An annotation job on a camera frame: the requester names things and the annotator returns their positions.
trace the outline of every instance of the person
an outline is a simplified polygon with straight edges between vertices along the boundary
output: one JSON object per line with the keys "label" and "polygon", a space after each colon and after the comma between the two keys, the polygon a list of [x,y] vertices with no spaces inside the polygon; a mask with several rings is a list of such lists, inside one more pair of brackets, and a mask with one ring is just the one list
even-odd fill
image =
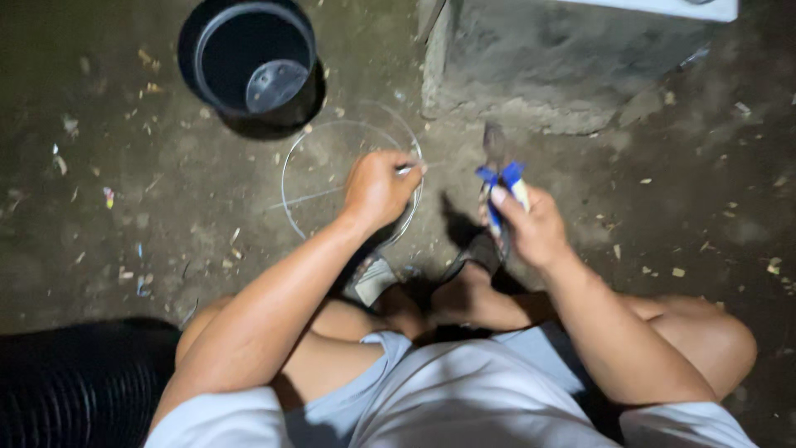
{"label": "person", "polygon": [[755,361],[747,328],[701,299],[613,292],[569,246],[542,190],[529,188],[528,212],[500,187],[491,200],[552,307],[492,289],[500,258],[486,236],[431,302],[434,322],[488,328],[488,339],[416,347],[435,325],[399,285],[372,312],[326,298],[424,172],[398,151],[360,158],[332,223],[203,310],[180,340],[146,447],[619,446],[584,413],[590,390],[623,410],[626,446],[754,446],[718,404]]}

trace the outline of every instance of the dirty floor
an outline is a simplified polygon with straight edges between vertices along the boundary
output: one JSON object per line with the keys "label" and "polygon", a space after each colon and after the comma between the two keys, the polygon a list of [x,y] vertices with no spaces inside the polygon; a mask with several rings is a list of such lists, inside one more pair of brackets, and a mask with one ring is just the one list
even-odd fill
{"label": "dirty floor", "polygon": [[[418,136],[431,168],[387,257],[406,277],[437,278],[458,251],[447,218],[475,212],[483,124],[419,115],[412,2],[301,3],[328,69],[312,125],[369,99]],[[180,324],[197,302],[234,293],[301,243],[279,207],[295,136],[238,136],[180,78],[175,41],[195,4],[0,6],[0,332],[140,315]],[[508,153],[553,193],[573,245],[614,288],[702,296],[751,327],[759,360],[725,405],[760,446],[796,446],[794,18],[787,0],[745,2],[710,54],[661,80],[627,126],[591,136],[509,130]],[[286,190],[341,185],[347,153],[328,139]],[[313,211],[299,219],[307,232],[339,197],[309,201],[299,204]]]}

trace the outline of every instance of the white object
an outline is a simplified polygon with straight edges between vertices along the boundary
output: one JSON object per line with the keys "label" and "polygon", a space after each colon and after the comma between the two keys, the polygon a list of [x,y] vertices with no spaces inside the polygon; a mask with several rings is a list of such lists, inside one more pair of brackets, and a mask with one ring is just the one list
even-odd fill
{"label": "white object", "polygon": [[738,0],[712,0],[702,5],[688,0],[559,0],[560,2],[585,3],[609,6],[623,10],[646,11],[678,17],[732,22],[738,18]]}

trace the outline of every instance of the black bucket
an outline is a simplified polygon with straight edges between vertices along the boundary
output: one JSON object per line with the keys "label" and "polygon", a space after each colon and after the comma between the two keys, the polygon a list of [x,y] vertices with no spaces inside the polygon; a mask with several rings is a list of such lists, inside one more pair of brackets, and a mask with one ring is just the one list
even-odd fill
{"label": "black bucket", "polygon": [[185,82],[227,119],[284,106],[315,69],[315,36],[291,0],[205,0],[180,33]]}

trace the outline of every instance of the hand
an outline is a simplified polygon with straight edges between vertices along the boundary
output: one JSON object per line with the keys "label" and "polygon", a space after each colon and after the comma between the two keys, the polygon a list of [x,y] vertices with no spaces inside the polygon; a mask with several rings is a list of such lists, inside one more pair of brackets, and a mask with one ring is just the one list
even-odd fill
{"label": "hand", "polygon": [[491,197],[497,211],[509,222],[514,248],[523,261],[543,269],[570,252],[564,221],[547,191],[528,187],[528,212],[503,187],[493,188]]}
{"label": "hand", "polygon": [[[400,166],[415,165],[405,175]],[[363,155],[351,167],[345,181],[345,205],[341,215],[367,226],[369,234],[395,221],[404,212],[412,193],[420,185],[427,167],[411,155],[397,150]]]}

